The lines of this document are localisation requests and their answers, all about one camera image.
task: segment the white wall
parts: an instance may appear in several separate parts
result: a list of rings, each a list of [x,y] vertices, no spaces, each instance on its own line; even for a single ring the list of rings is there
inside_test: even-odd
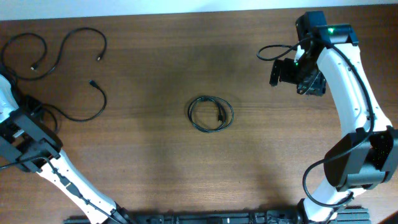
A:
[[[398,0],[0,0],[0,20],[391,3]]]

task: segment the wooden tabletop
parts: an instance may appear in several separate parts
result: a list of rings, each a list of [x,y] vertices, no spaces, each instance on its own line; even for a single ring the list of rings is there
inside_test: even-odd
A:
[[[296,43],[295,21],[308,10],[317,9],[7,21],[0,22],[0,44],[21,32],[42,35],[49,47],[38,68],[43,72],[68,31],[89,26],[105,33],[102,61],[95,60],[100,36],[82,32],[67,41],[51,75],[19,86],[77,118],[102,105],[88,80],[105,90],[108,105],[99,118],[74,123],[57,114],[59,138],[78,170],[121,206],[157,212],[272,208],[304,198],[304,170],[341,139],[329,89],[315,97],[296,94],[288,83],[271,88],[272,62],[256,58],[264,45]],[[329,24],[354,27],[373,92],[397,126],[398,6],[321,10]],[[18,40],[6,62],[33,77],[38,73],[30,65],[42,52],[38,40]],[[213,134],[194,129],[185,110],[198,95],[230,102],[233,125]],[[217,124],[214,105],[205,103],[197,112],[209,126]],[[322,168],[310,174],[311,191],[323,176]],[[0,178],[1,223],[61,223],[83,214],[37,174],[12,168]],[[353,204],[369,208],[374,222],[386,218],[398,208],[397,175]]]

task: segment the wooden table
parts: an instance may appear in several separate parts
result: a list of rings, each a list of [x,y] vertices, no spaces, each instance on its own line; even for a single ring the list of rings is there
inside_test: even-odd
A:
[[[109,103],[99,118],[74,123],[59,117],[59,137],[75,166],[118,204],[157,212],[272,208],[304,198],[304,170],[341,138],[329,89],[320,98],[300,96],[287,83],[271,88],[272,63],[256,58],[264,45],[296,43],[294,22],[307,10],[317,9],[7,21],[0,22],[0,44],[21,32],[42,35],[49,46],[38,68],[43,72],[68,31],[90,26],[106,34],[102,61],[95,60],[102,39],[76,34],[53,74],[20,87],[79,118],[102,105],[88,80],[106,91]],[[329,24],[355,28],[373,92],[397,126],[398,7],[320,10]],[[38,40],[19,40],[7,50],[6,62],[34,76],[29,68],[42,51]],[[203,134],[192,127],[185,110],[202,94],[234,106],[230,128]],[[198,108],[197,116],[217,122],[210,104]],[[83,214],[38,175],[13,168],[0,177],[1,223],[61,223]],[[315,169],[310,190],[322,178],[323,169]],[[369,208],[375,222],[386,218],[398,208],[397,175],[353,204]]]

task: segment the robotic arm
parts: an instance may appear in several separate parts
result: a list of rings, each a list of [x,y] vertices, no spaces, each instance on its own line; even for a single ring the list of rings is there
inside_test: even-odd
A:
[[[297,20],[296,27],[300,42],[292,47],[297,48],[295,60],[276,60],[270,84],[293,83],[297,85],[297,93],[322,96],[326,81],[329,82],[343,138],[323,162],[316,163],[324,164],[326,175],[319,188],[300,201],[298,212],[290,221],[277,220],[279,223],[324,222],[333,220],[353,197],[391,179],[398,164],[398,131],[392,128],[371,91],[352,27],[328,26],[322,12],[307,12]],[[38,122],[43,113],[41,103],[22,95],[14,82],[3,75],[0,75],[0,156],[11,165],[2,169],[17,166],[24,172],[38,173],[74,201],[88,222],[271,223],[269,220],[275,211],[202,217],[135,216],[133,221],[125,209],[99,192],[76,170],[62,149],[61,140]],[[278,217],[284,213],[276,212]],[[87,220],[66,223],[87,223]]]

